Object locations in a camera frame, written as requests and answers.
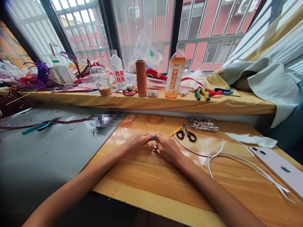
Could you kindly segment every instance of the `white cable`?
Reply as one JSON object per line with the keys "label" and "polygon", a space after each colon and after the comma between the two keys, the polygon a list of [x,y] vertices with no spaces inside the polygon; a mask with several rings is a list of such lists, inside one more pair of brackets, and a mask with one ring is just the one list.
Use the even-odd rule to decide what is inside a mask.
{"label": "white cable", "polygon": [[[193,153],[195,153],[195,154],[197,154],[197,155],[199,155],[199,156],[207,157],[207,159],[206,159],[205,162],[204,162],[204,166],[206,167],[206,165],[208,165],[209,174],[210,174],[210,176],[211,176],[213,179],[215,179],[215,178],[214,178],[214,176],[212,175],[212,172],[211,172],[210,161],[211,161],[213,158],[217,157],[217,156],[228,157],[228,158],[231,158],[231,159],[233,159],[233,160],[235,160],[235,161],[237,161],[237,162],[240,162],[240,163],[242,163],[242,164],[244,164],[244,165],[246,165],[246,166],[252,168],[254,171],[256,171],[258,174],[260,174],[261,176],[263,176],[265,179],[267,179],[267,180],[269,180],[270,182],[272,182],[272,183],[278,188],[278,190],[282,193],[282,195],[283,195],[287,200],[289,200],[289,201],[295,203],[294,201],[292,201],[291,199],[289,199],[289,198],[285,195],[285,193],[284,193],[284,191],[285,191],[286,193],[289,193],[290,191],[289,191],[288,189],[284,188],[283,186],[281,186],[279,183],[277,183],[273,178],[271,178],[271,176],[269,176],[265,171],[263,171],[263,170],[262,170],[261,168],[259,168],[257,165],[253,164],[252,162],[250,162],[250,161],[248,161],[248,160],[246,160],[246,159],[244,159],[244,158],[242,158],[242,157],[240,157],[240,156],[237,156],[237,155],[234,155],[234,154],[230,154],[230,153],[227,153],[227,152],[222,152],[222,150],[223,150],[223,148],[224,148],[224,144],[225,144],[225,140],[224,140],[224,139],[222,139],[222,145],[221,145],[221,148],[220,148],[220,150],[219,150],[218,152],[215,153],[215,151],[213,151],[213,152],[211,152],[208,156],[206,156],[206,155],[203,155],[203,154],[199,154],[199,153],[197,153],[197,152],[195,152],[195,151],[189,149],[188,147],[185,147],[182,143],[180,143],[180,141],[179,141],[179,140],[177,139],[177,137],[176,137],[175,131],[174,131],[174,137],[175,137],[175,139],[178,141],[178,143],[179,143],[181,146],[183,146],[184,148],[186,148],[187,150],[189,150],[189,151],[191,151],[191,152],[193,152]],[[242,145],[251,153],[251,151],[250,151],[244,144],[242,144]],[[247,163],[244,163],[244,162],[238,160],[237,158],[238,158],[238,159],[241,159],[241,160],[243,160],[243,161],[248,162],[248,163],[251,164],[252,166],[256,167],[256,168],[257,168],[259,171],[261,171],[262,173],[259,172],[259,171],[258,171],[257,169],[255,169],[254,167],[248,165]]]}
{"label": "white cable", "polygon": [[[238,141],[238,140],[236,140],[236,139],[230,137],[229,135],[225,134],[224,132],[221,132],[221,131],[218,131],[218,132],[220,132],[220,133],[222,133],[222,134],[228,136],[229,138],[231,138],[232,140],[238,142],[239,144],[242,144],[240,141]],[[248,152],[249,152],[253,157],[255,156],[254,153],[253,153],[247,146],[245,146],[244,144],[242,144],[242,146],[244,146],[244,147],[246,148],[246,150],[248,150]]]}

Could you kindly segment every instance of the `bottle cap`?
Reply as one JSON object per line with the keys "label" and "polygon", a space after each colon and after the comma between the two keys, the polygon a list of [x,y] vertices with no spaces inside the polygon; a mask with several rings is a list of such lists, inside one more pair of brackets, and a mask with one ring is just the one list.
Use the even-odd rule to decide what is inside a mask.
{"label": "bottle cap", "polygon": [[184,47],[185,47],[185,43],[177,43],[176,49],[180,49],[180,48],[184,49]]}

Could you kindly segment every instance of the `thread spool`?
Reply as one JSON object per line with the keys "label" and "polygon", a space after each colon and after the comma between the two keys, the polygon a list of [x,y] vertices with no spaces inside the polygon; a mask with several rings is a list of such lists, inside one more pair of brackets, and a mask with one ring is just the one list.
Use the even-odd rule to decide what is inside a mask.
{"label": "thread spool", "polygon": [[147,81],[146,81],[146,69],[145,61],[136,61],[136,76],[137,76],[137,89],[139,97],[146,97]]}

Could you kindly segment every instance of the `green-handled pliers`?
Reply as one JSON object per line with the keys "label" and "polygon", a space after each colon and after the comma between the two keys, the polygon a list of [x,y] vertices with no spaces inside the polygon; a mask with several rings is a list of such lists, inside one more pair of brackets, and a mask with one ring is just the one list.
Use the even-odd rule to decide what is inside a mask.
{"label": "green-handled pliers", "polygon": [[35,125],[35,126],[29,128],[29,129],[24,130],[22,132],[22,134],[25,135],[25,134],[27,134],[29,132],[32,132],[32,131],[36,130],[36,129],[37,129],[37,131],[42,131],[42,130],[46,129],[48,126],[54,124],[52,121],[58,120],[59,118],[61,118],[61,117],[56,117],[56,118],[52,119],[49,122],[43,122],[43,123],[41,123],[39,125]]}

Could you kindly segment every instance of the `white tissue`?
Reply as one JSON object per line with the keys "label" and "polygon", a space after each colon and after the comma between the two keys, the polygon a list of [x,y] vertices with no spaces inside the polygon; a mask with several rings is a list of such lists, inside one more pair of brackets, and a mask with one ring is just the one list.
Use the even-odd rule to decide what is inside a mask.
{"label": "white tissue", "polygon": [[260,147],[273,148],[278,141],[268,138],[268,137],[250,137],[249,134],[238,135],[234,133],[225,133],[229,137],[243,142],[243,143],[253,143],[257,144]]}

